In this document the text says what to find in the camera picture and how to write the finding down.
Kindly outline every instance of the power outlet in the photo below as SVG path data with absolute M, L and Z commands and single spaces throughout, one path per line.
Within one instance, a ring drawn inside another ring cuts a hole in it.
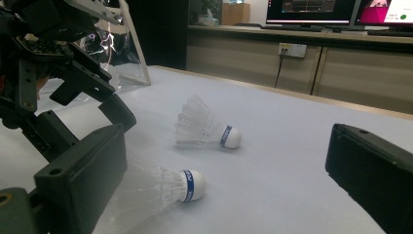
M 279 55 L 291 56 L 291 49 L 293 44 L 280 43 L 279 45 Z
M 307 51 L 306 45 L 293 44 L 291 47 L 291 56 L 303 58 L 306 55 L 306 51 Z

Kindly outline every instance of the blue stripe on shuttlecock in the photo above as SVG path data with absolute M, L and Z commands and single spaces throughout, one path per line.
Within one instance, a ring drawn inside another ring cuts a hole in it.
M 194 177 L 192 176 L 190 171 L 183 171 L 186 175 L 186 181 L 188 183 L 188 189 L 186 192 L 186 197 L 184 202 L 189 202 L 192 199 L 192 196 L 194 196 Z
M 227 128 L 225 129 L 224 134 L 222 135 L 221 141 L 219 141 L 219 143 L 220 143 L 222 146 L 224 146 L 224 145 L 225 145 L 225 142 L 227 142 L 227 138 L 228 138 L 228 135 L 229 135 L 230 132 L 231 132 L 231 129 L 232 129 L 231 126 L 227 126 Z

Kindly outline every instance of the black cord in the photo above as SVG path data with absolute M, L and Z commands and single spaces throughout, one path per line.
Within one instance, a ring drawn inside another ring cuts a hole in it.
M 282 53 L 280 54 L 279 73 L 277 74 L 276 85 L 274 85 L 274 88 L 277 87 L 277 83 L 279 82 L 280 72 L 282 71 L 282 61 L 283 61 L 286 51 L 287 49 L 282 49 Z

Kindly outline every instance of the robotic hand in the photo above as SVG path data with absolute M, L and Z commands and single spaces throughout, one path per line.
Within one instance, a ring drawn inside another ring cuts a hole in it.
M 74 42 L 98 19 L 117 23 L 97 0 L 8 0 L 0 7 L 0 118 L 21 128 L 49 161 L 36 189 L 0 190 L 3 233 L 92 233 L 127 167 L 124 132 L 135 118 L 108 84 L 110 74 Z M 36 84 L 64 82 L 51 95 L 67 105 L 79 94 L 102 102 L 113 125 L 77 139 L 52 110 L 36 116 Z

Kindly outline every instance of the monitor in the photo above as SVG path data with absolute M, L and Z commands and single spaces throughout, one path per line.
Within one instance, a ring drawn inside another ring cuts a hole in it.
M 355 24 L 411 28 L 412 0 L 361 0 Z
M 268 0 L 267 24 L 349 25 L 356 0 Z

